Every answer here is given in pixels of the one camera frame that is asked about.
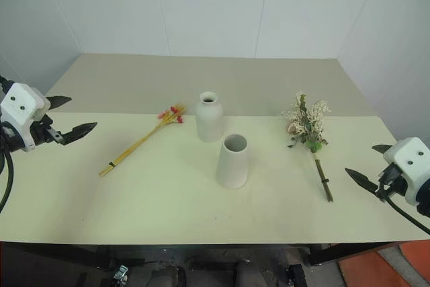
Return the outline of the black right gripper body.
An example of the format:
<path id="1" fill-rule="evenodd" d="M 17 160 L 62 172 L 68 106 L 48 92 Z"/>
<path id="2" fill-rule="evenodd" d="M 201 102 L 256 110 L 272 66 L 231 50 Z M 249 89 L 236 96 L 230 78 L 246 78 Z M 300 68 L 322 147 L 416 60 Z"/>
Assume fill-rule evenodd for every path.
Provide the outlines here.
<path id="1" fill-rule="evenodd" d="M 402 176 L 402 170 L 395 163 L 389 164 L 381 173 L 376 196 L 383 202 L 394 194 L 405 197 L 408 184 Z"/>

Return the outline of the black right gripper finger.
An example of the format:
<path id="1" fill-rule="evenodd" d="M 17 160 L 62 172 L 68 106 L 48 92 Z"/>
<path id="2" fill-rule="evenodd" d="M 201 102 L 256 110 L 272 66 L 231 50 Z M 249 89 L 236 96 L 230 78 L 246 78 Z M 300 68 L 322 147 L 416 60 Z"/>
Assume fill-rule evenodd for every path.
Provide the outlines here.
<path id="1" fill-rule="evenodd" d="M 364 174 L 349 168 L 345 168 L 345 171 L 361 188 L 367 190 L 371 194 L 375 194 L 377 192 L 378 185 L 370 181 Z"/>
<path id="2" fill-rule="evenodd" d="M 372 146 L 372 149 L 380 153 L 384 158 L 391 157 L 392 145 L 374 145 Z"/>

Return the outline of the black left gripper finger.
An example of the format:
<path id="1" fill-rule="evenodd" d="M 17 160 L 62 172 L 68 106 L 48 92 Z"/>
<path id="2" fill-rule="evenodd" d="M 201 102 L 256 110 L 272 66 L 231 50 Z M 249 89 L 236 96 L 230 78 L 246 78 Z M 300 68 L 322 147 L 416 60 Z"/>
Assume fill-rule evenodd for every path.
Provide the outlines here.
<path id="1" fill-rule="evenodd" d="M 46 97 L 49 103 L 49 107 L 47 110 L 53 110 L 63 106 L 64 104 L 70 102 L 72 100 L 71 97 L 63 96 L 63 95 L 55 95 Z"/>
<path id="2" fill-rule="evenodd" d="M 79 140 L 89 134 L 95 127 L 97 122 L 90 122 L 74 127 L 70 132 L 62 135 L 62 145 L 68 145 L 76 140 Z"/>

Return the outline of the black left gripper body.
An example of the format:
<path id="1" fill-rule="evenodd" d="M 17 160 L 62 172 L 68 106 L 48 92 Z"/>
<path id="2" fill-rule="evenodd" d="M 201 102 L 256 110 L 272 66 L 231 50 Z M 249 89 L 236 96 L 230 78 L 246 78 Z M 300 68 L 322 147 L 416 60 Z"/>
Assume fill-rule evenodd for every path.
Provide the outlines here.
<path id="1" fill-rule="evenodd" d="M 36 146 L 50 142 L 64 145 L 62 134 L 53 129 L 52 124 L 53 120 L 47 114 L 43 115 L 41 120 L 32 122 L 30 134 Z"/>

